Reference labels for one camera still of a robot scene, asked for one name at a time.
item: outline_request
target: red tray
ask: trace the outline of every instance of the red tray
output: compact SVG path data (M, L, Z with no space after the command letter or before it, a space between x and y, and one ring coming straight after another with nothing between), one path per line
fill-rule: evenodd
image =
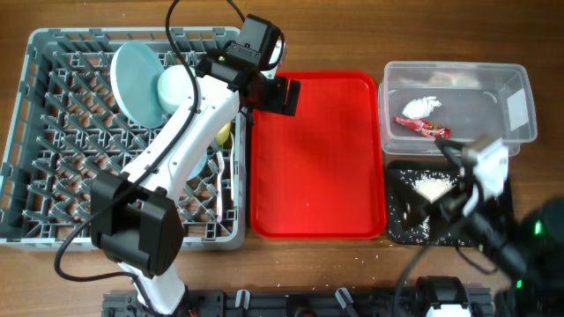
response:
M387 222L375 81L360 71L286 72L294 117L255 111L251 225L268 239L372 239Z

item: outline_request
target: red wrapper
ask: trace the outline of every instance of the red wrapper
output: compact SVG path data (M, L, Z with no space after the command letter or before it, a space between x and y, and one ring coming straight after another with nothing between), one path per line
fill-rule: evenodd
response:
M422 119L404 119L394 117L393 122L403 125L413 131L427 137L450 137L450 128L439 127Z

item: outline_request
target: black tray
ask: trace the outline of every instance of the black tray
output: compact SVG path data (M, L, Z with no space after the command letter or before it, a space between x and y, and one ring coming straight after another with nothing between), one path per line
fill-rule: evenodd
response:
M395 160L388 164L385 173L386 180L389 177L396 177L399 180L410 184L421 178L423 175L428 177L443 175L443 177L454 181L458 175L455 167L447 162L436 161L403 161ZM390 182L386 181L386 200L388 204L388 233L390 239L399 244L406 245L426 245L429 242L428 231L420 225L412 230L405 231L401 225L402 207L395 199L394 190L390 187ZM511 198L511 186L509 177L505 182L503 194L492 203L488 208L501 209L502 212L513 215L513 203ZM464 235L442 237L436 241L437 246L453 247L456 243L461 247L470 247L471 242Z

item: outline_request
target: light blue plate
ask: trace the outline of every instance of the light blue plate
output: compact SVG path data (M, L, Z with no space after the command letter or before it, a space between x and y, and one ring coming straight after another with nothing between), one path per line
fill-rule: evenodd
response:
M202 158L197 162L196 166L194 166L194 169L192 170L192 173L190 173L190 176L188 176L188 180L191 180L194 177L198 176L204 169L207 161L208 161L208 156L206 153L204 153L204 155L202 155Z
M157 94L164 71L155 52L138 41L123 44L112 59L109 76L115 102L130 120L146 128L165 123Z

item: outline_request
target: white tissue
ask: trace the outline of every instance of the white tissue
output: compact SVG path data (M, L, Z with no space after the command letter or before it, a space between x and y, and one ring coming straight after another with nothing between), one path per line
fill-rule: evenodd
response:
M410 119L421 119L429 116L434 107L440 107L442 103L435 96L423 97L418 100L410 101L402 112L403 115Z

